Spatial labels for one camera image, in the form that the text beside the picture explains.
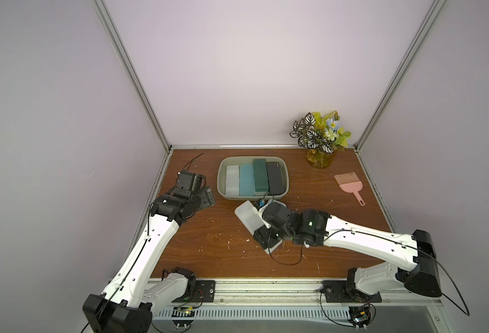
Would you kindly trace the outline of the translucent pencil case front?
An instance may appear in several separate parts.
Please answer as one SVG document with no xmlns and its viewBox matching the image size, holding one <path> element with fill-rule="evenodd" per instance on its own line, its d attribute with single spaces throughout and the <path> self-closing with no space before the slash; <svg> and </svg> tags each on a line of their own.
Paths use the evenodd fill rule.
<svg viewBox="0 0 489 333">
<path fill-rule="evenodd" d="M 262 212 L 270 203 L 272 201 L 258 209 L 251 201 L 245 201 L 235 209 L 237 218 L 267 254 L 275 251 L 283 242 L 279 236 L 272 234 L 270 225 L 262 218 Z"/>
</svg>

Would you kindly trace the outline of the black pencil case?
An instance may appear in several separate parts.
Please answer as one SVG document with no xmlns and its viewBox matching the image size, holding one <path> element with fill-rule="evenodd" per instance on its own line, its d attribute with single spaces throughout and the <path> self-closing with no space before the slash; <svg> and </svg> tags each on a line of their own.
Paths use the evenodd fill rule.
<svg viewBox="0 0 489 333">
<path fill-rule="evenodd" d="M 267 176 L 269 181 L 269 193 L 274 196 L 283 194 L 285 192 L 285 183 L 279 163 L 267 163 Z"/>
</svg>

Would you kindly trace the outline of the dark green pencil case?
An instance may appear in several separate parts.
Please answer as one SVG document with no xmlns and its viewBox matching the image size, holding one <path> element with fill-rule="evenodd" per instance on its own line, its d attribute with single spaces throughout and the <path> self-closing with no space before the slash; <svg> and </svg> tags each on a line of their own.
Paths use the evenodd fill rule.
<svg viewBox="0 0 489 333">
<path fill-rule="evenodd" d="M 269 192 L 269 181 L 267 172 L 266 159 L 254 159 L 252 163 L 254 167 L 254 193 L 255 195 L 263 195 Z"/>
</svg>

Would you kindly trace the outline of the teal silicone pencil case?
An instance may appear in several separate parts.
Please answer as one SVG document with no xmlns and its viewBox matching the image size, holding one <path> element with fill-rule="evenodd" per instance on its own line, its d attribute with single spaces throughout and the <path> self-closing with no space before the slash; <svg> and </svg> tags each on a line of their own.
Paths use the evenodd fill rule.
<svg viewBox="0 0 489 333">
<path fill-rule="evenodd" d="M 255 195 L 254 166 L 250 163 L 240 165 L 239 195 Z"/>
</svg>

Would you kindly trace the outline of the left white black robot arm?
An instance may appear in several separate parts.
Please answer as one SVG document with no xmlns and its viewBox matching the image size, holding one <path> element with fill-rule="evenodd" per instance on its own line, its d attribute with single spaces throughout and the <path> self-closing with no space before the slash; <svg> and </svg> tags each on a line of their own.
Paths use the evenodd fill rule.
<svg viewBox="0 0 489 333">
<path fill-rule="evenodd" d="M 191 301 L 193 272 L 176 267 L 147 286 L 161 255 L 179 228 L 198 211 L 215 205 L 205 176 L 179 172 L 176 183 L 150 205 L 147 225 L 115 277 L 100 294 L 86 298 L 82 311 L 92 332 L 147 332 L 155 314 L 173 301 Z"/>
</svg>

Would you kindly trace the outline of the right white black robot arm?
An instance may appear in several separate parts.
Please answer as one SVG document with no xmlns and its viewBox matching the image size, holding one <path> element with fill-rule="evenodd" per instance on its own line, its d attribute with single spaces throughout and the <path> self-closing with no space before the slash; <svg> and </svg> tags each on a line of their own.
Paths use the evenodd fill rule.
<svg viewBox="0 0 489 333">
<path fill-rule="evenodd" d="M 430 233 L 387 233 L 318 210 L 298 213 L 282 203 L 258 201 L 251 206 L 258 227 L 254 239 L 270 253 L 283 241 L 302 247 L 343 248 L 378 258 L 381 264 L 348 272 L 349 294 L 373 296 L 381 291 L 404 287 L 430 298 L 443 295 L 439 265 Z"/>
</svg>

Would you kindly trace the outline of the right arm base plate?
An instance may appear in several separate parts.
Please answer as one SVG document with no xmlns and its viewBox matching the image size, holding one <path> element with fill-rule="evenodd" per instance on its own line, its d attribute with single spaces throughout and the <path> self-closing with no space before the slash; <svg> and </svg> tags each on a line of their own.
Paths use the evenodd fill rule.
<svg viewBox="0 0 489 333">
<path fill-rule="evenodd" d="M 369 295 L 357 290 L 346 280 L 325 280 L 321 292 L 326 297 L 326 302 L 342 303 L 380 303 L 380 293 Z"/>
</svg>

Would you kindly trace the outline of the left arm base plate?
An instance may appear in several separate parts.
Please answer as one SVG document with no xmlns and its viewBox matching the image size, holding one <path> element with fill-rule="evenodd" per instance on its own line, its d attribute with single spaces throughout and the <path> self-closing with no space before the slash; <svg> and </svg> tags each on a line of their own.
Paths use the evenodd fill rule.
<svg viewBox="0 0 489 333">
<path fill-rule="evenodd" d="M 188 285 L 186 292 L 174 300 L 175 303 L 212 303 L 215 299 L 216 282 L 214 280 L 197 280 Z"/>
</svg>

